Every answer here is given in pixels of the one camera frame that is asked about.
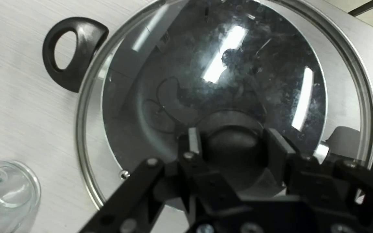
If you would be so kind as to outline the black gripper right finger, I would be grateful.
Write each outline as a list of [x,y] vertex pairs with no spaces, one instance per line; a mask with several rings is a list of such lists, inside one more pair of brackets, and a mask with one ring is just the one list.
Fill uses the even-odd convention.
[[263,132],[283,201],[261,212],[266,233],[373,233],[373,171],[348,159],[318,163],[303,157],[276,130]]

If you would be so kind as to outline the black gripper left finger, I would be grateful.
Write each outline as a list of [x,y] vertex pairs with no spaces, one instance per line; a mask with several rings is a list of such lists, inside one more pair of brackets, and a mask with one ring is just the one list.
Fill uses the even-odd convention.
[[238,197],[224,177],[202,159],[196,128],[178,139],[178,155],[164,165],[142,161],[79,233],[150,233],[164,205],[178,199],[186,233],[234,233]]

